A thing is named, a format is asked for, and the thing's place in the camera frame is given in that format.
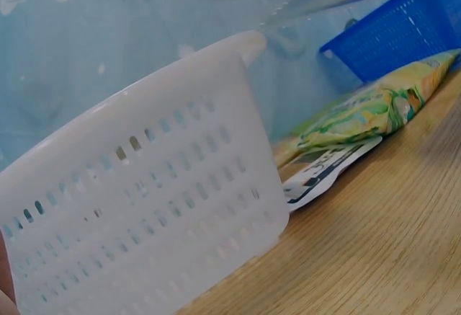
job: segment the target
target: wood grain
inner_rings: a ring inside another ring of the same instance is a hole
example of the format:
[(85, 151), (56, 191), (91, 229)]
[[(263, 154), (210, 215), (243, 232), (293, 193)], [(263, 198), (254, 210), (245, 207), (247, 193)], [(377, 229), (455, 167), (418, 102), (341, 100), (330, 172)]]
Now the wood grain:
[(180, 314), (461, 314), (460, 93), (458, 74)]

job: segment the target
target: snack bag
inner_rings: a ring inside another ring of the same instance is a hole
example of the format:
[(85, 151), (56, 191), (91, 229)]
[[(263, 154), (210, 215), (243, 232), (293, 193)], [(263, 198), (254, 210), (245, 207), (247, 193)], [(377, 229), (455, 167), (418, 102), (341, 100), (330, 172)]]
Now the snack bag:
[(307, 150), (393, 133), (426, 104), (458, 53), (442, 52), (387, 74), (310, 125), (297, 147)]

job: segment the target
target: colorful packaging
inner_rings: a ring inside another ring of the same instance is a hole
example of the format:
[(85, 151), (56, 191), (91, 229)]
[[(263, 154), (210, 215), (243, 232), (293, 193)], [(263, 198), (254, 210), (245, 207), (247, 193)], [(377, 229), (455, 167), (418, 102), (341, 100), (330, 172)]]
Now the colorful packaging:
[(426, 104), (458, 53), (442, 52), (387, 74), (307, 127), (297, 147), (306, 150), (393, 133)]

